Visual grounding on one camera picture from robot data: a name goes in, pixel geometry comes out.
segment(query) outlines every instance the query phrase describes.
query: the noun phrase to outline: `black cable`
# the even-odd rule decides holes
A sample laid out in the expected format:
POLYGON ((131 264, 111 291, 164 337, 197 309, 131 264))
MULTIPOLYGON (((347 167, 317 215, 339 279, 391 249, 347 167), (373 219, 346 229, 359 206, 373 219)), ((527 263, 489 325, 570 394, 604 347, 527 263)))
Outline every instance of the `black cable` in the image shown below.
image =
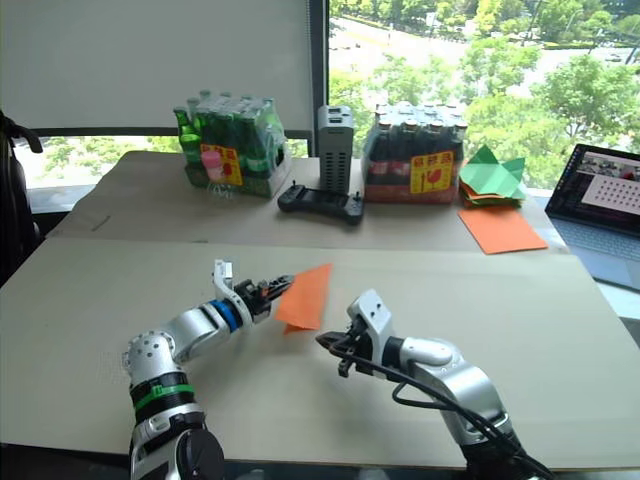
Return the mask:
POLYGON ((394 402, 400 405, 406 405, 407 407, 426 408, 429 410, 453 410, 448 405, 438 402, 419 402, 417 400, 409 400, 408 398, 402 398, 400 392, 408 385, 406 382, 399 383, 396 388, 391 392, 391 398, 394 402))
POLYGON ((337 347, 346 343, 349 340, 351 340, 351 338, 349 336, 345 336, 341 340, 338 340, 332 343, 329 346, 329 353, 331 353, 332 355, 335 355, 336 357, 342 358, 343 360, 347 360, 355 364, 359 364, 360 366, 364 366, 372 370, 376 370, 380 373, 384 373, 385 375, 387 375, 389 380, 398 381, 400 383, 411 385, 412 387, 420 390, 421 392, 429 395, 432 398, 435 398, 440 402, 440 403, 415 402, 413 400, 400 398, 398 397, 398 393, 400 392, 400 390, 402 390, 402 388, 396 387, 394 392, 396 393, 395 397, 400 399, 399 403, 407 405, 409 403, 415 402, 415 405, 409 405, 409 406, 418 406, 420 408, 453 411, 458 415, 460 415, 465 420, 467 420, 474 428, 476 428, 480 433, 482 433, 487 438, 487 440, 492 442, 496 447, 500 448, 510 458, 516 461, 519 461, 521 463, 524 463, 527 466, 527 468, 529 468, 536 475, 544 479, 551 480, 555 478, 553 473, 547 467, 545 467, 542 463, 538 462, 537 460, 535 460, 534 458, 526 454, 521 445, 514 443, 510 438, 508 438, 504 433, 498 430, 489 420, 484 418, 482 415, 479 415, 478 413, 473 412, 472 410, 469 410, 467 408, 460 406, 457 402, 451 400, 450 398, 446 397, 445 395, 431 388, 430 386, 415 380, 409 375, 399 372, 393 368, 378 365, 374 362, 367 360, 366 358, 345 353, 337 349, 337 347))

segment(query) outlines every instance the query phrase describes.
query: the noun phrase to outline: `black controller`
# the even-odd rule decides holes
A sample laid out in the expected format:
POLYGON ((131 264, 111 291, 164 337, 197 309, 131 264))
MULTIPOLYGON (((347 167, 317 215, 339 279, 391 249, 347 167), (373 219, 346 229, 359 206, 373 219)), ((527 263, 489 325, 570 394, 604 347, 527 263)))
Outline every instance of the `black controller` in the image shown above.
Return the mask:
POLYGON ((278 197, 278 207, 287 213, 315 212, 341 218, 349 225, 357 225, 364 215, 364 202, 360 192, 351 197, 344 193, 314 190, 296 185, 296 182, 278 197))

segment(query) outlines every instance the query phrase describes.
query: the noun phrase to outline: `laptop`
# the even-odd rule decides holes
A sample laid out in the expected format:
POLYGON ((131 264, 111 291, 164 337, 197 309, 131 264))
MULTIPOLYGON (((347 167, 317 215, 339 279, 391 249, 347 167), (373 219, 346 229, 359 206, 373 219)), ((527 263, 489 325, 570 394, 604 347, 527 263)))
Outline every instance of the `laptop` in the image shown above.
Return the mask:
POLYGON ((640 155, 576 145, 546 212, 591 276, 640 290, 640 155))

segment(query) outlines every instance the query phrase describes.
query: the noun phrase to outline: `green paper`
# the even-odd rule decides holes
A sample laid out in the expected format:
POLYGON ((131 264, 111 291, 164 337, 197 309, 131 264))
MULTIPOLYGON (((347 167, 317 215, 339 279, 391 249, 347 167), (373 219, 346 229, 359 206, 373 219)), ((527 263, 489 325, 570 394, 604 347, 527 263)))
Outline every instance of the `green paper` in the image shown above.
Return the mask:
POLYGON ((478 195, 497 194, 523 200, 522 185, 524 158, 500 163, 489 147, 484 145, 460 171, 460 179, 478 195))

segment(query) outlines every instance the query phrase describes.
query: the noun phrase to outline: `gray device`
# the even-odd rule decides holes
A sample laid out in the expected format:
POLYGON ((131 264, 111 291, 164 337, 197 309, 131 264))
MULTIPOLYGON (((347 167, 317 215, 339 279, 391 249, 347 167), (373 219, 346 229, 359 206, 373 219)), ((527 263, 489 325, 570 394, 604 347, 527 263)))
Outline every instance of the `gray device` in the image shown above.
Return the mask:
POLYGON ((640 290, 640 155, 576 145, 546 212, 591 276, 640 290))
POLYGON ((353 115, 346 106, 318 109, 320 190, 349 193, 353 151, 353 115))

